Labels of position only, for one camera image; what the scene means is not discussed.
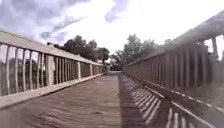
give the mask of railing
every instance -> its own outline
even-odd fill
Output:
[[[224,65],[218,61],[216,39],[224,34],[224,11],[177,37],[123,72],[166,87],[197,87],[224,82]],[[213,53],[204,41],[211,40]]]
[[[0,31],[0,108],[103,74],[102,64]]]
[[[205,99],[203,91],[194,94],[197,88],[206,91],[211,86],[223,89],[224,63],[218,60],[216,44],[217,36],[224,34],[223,16],[224,11],[177,37],[168,46],[127,65],[123,73],[191,110],[210,124],[222,127],[224,110],[192,96],[200,95]],[[211,40],[213,53],[204,43],[208,39]]]

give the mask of foliage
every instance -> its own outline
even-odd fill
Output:
[[[109,58],[109,50],[107,48],[99,48],[97,51],[97,59],[102,60],[103,64],[105,60]]]
[[[136,59],[141,59],[151,52],[153,52],[158,45],[154,40],[141,40],[134,34],[127,38],[128,42],[124,45],[123,51],[118,50],[113,55],[111,55],[111,63],[116,66],[123,66],[124,64],[133,62]]]
[[[64,46],[54,45],[54,47],[65,50],[67,52],[80,55],[86,59],[97,61],[97,59],[103,62],[109,58],[109,50],[106,48],[97,48],[95,40],[91,40],[86,43],[86,40],[82,36],[77,35],[74,39],[69,39]]]

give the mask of blue sky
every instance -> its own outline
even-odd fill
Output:
[[[42,43],[63,44],[79,34],[113,53],[134,33],[162,44],[223,5],[223,0],[0,0],[0,29]]]

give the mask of pedestrian bridge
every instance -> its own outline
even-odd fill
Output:
[[[192,93],[223,83],[220,19],[223,12],[122,72],[0,31],[0,126],[222,128],[224,110]]]

